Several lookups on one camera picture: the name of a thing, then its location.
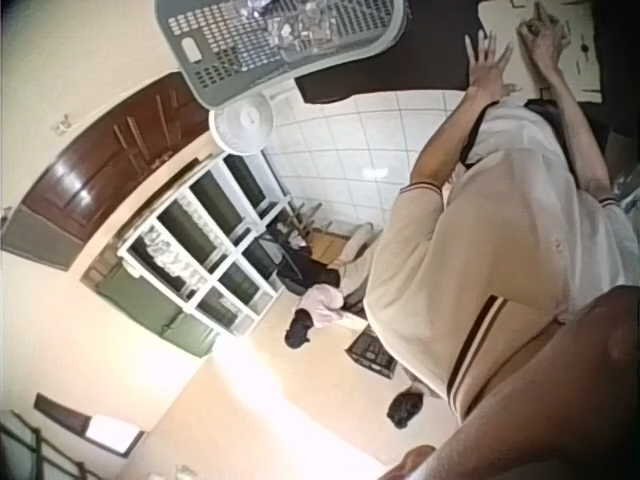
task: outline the white window frame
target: white window frame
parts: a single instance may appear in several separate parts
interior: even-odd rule
[[[267,190],[265,191],[265,195],[272,196],[272,198],[267,197],[265,202],[259,205],[257,209],[254,209],[249,202],[249,199],[242,191],[242,188],[233,177],[231,171],[225,165],[223,159],[226,156],[227,154],[223,153],[211,156],[203,160],[201,165],[194,169],[189,175],[179,180],[169,192],[158,199],[135,222],[134,226],[125,234],[125,236],[121,240],[118,246],[117,254],[118,256],[126,260],[135,269],[136,273],[139,273],[142,278],[151,283],[151,285],[153,285],[167,298],[178,305],[185,313],[193,315],[203,324],[223,335],[242,336],[248,335],[253,331],[258,322],[264,316],[264,313],[275,301],[280,291],[282,291],[282,286],[279,285],[279,282],[277,282],[275,279],[270,279],[270,283],[270,281],[264,279],[262,275],[260,275],[260,273],[258,273],[258,271],[253,267],[251,262],[249,262],[244,257],[243,253],[247,249],[247,247],[249,247],[249,245],[266,230],[267,225],[271,223],[282,210],[290,211],[289,202],[291,201],[291,196],[285,194],[282,191],[280,184],[276,180],[271,169],[268,167],[267,161],[264,156],[262,154],[251,156],[252,162],[264,162],[265,166],[260,166],[258,172],[260,175],[260,181],[262,182],[261,187],[263,187],[266,182],[268,187],[266,189],[263,187],[263,190]],[[232,202],[236,201],[241,204],[236,205],[236,203],[234,203],[234,206],[239,212],[248,213],[248,216],[243,215],[244,221],[238,227],[236,227],[236,229],[229,236],[227,236],[222,231],[222,229],[220,229],[215,220],[208,214],[202,203],[189,188],[206,174],[213,175],[219,184],[222,182],[223,184],[221,184],[221,187],[223,188],[225,193],[231,192],[231,195],[228,195],[229,199],[232,200]],[[277,198],[273,198],[273,192],[279,192],[276,193]],[[216,234],[223,245],[224,250],[217,248],[211,255],[211,257],[207,259],[207,261],[205,262],[205,266],[200,265],[198,261],[193,258],[193,256],[180,244],[180,242],[178,242],[178,240],[173,235],[171,235],[171,233],[161,224],[160,220],[158,219],[159,215],[161,215],[165,211],[165,209],[168,208],[180,195],[184,195],[188,199],[191,206],[195,210],[197,210],[198,213],[200,213],[200,215],[206,220],[207,226]],[[266,208],[268,203],[272,201],[277,201],[276,206],[269,212],[267,216],[265,216],[265,218],[261,219],[259,213],[262,212],[264,208]],[[180,251],[181,256],[184,256],[184,258],[188,259],[189,263],[193,264],[198,273],[206,279],[204,286],[197,289],[191,299],[186,300],[185,298],[186,293],[188,293],[188,291],[190,290],[189,288],[183,289],[182,292],[174,292],[129,251],[129,248],[140,237],[140,235],[142,235],[147,231],[147,229],[152,226],[160,231],[163,238],[170,241],[172,245]],[[236,240],[236,238],[247,229],[250,230],[249,234],[242,240],[242,242],[240,242],[240,244],[235,245],[234,241]],[[220,257],[220,255],[224,254],[227,255],[227,258],[213,272],[209,273],[207,266],[212,265]],[[220,283],[220,278],[222,277],[222,275],[224,275],[224,273],[234,263],[242,268],[242,270],[259,287],[258,293],[249,303],[249,305],[244,304],[239,298],[237,298],[233,293],[231,293]],[[244,330],[230,331],[226,327],[217,323],[215,320],[209,318],[205,313],[198,310],[198,305],[211,288],[217,289],[224,295],[225,298],[229,300],[231,304],[233,304],[241,312],[242,316],[238,318],[236,323],[241,323],[242,325],[244,325]],[[261,303],[257,302],[256,300],[260,295],[268,295],[270,297],[270,301],[261,312],[256,313],[251,309],[250,305],[253,303]],[[241,319],[243,319],[244,317],[249,320],[248,324],[247,321],[241,321]]]

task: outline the pink shirt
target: pink shirt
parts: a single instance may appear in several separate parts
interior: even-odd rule
[[[340,320],[340,308],[344,304],[344,297],[340,290],[329,285],[314,285],[300,298],[296,309],[304,309],[311,314],[313,324],[322,328],[325,325]]]

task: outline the shirt sleeve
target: shirt sleeve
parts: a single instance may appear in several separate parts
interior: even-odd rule
[[[634,285],[640,285],[638,237],[633,231],[631,221],[614,199],[604,199],[600,202],[600,205],[613,232],[625,273]]]
[[[414,275],[426,257],[436,223],[443,212],[442,192],[434,185],[417,183],[400,190],[387,227],[379,239],[373,260],[367,304],[375,299],[395,295],[394,285]]]

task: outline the black hair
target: black hair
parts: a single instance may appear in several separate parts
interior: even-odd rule
[[[291,320],[289,330],[284,334],[284,343],[294,350],[300,348],[310,341],[307,334],[312,327],[313,319],[311,318],[311,314],[307,310],[299,308],[293,314],[293,320]]]
[[[400,392],[389,405],[387,418],[396,428],[402,429],[409,424],[409,420],[422,410],[424,395],[411,388]]]

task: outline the window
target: window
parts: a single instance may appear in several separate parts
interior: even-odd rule
[[[100,479],[83,462],[50,442],[40,429],[9,410],[0,411],[0,457],[2,478]]]
[[[38,393],[34,408],[65,430],[121,457],[128,457],[144,435],[130,423],[104,415],[76,412]]]
[[[118,255],[178,312],[246,335],[281,289],[281,256],[259,238],[288,203],[262,155],[210,157],[132,222]]]

